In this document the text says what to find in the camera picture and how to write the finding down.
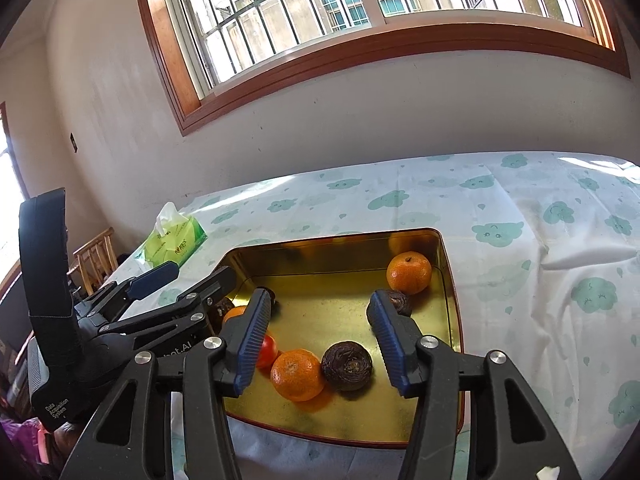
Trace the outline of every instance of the tablecloth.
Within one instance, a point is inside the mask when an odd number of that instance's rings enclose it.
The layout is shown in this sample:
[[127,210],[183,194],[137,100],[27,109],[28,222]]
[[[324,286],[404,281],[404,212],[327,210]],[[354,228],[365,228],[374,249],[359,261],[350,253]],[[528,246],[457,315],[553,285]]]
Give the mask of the tablecloth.
[[[199,197],[181,211],[208,239],[177,280],[126,316],[171,303],[236,246],[433,227],[449,256],[465,351],[507,352],[584,480],[600,478],[640,419],[640,168],[630,162],[550,152],[427,156],[282,176]],[[113,278],[147,269],[130,257]],[[176,398],[178,478],[181,413]],[[245,479],[389,479],[403,456],[233,419],[230,428]],[[466,478],[467,451],[468,426],[455,478]]]

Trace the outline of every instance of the wall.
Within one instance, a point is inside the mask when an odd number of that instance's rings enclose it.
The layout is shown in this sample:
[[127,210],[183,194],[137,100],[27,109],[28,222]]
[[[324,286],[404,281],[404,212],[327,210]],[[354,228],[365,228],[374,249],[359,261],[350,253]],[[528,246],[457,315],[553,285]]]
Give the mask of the wall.
[[29,194],[66,188],[67,248],[72,252],[108,224],[66,148],[68,133],[60,127],[42,38],[0,60],[2,101],[6,101],[15,158]]
[[301,171],[500,150],[640,162],[640,53],[630,41],[634,80],[537,54],[426,54],[301,83],[182,138],[136,0],[58,0],[47,40],[76,161],[130,248],[169,200]]

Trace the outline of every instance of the wooden chair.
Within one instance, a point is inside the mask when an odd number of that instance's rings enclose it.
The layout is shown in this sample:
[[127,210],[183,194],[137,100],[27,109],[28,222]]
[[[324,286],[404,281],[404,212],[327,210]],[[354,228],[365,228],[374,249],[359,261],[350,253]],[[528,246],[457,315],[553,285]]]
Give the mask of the wooden chair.
[[118,268],[111,246],[111,235],[113,235],[113,227],[101,232],[74,252],[82,276],[82,284],[89,295],[100,288],[104,280]]

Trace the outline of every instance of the tangerine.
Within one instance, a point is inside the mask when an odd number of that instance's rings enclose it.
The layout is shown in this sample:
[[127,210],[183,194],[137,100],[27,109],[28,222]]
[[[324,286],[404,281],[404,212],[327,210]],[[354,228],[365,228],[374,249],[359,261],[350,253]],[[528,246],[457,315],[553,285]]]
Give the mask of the tangerine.
[[324,389],[320,361],[302,348],[283,352],[271,367],[271,384],[287,400],[311,400]]
[[398,254],[386,268],[386,280],[393,290],[418,294],[431,283],[431,264],[415,251]]
[[225,314],[225,317],[222,318],[222,324],[224,324],[225,321],[227,319],[229,319],[230,317],[242,316],[242,314],[244,314],[245,310],[246,310],[246,305],[245,306],[235,306],[233,308],[230,308],[228,310],[228,312]]

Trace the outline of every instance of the blue gripper pad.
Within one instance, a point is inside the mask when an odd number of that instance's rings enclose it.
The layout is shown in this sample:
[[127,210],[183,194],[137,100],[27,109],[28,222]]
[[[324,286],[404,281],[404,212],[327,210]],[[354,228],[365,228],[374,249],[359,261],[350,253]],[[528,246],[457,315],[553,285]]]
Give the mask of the blue gripper pad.
[[427,372],[418,360],[416,344],[422,332],[415,321],[400,316],[384,290],[373,293],[367,306],[367,320],[378,340],[391,385],[406,399],[419,396]]
[[239,397],[254,377],[255,364],[271,319],[271,297],[263,288],[256,288],[244,314],[230,318],[222,327],[220,337],[226,342],[225,383]]
[[130,300],[143,300],[149,294],[171,283],[178,277],[180,269],[175,262],[165,262],[131,280],[127,296]]

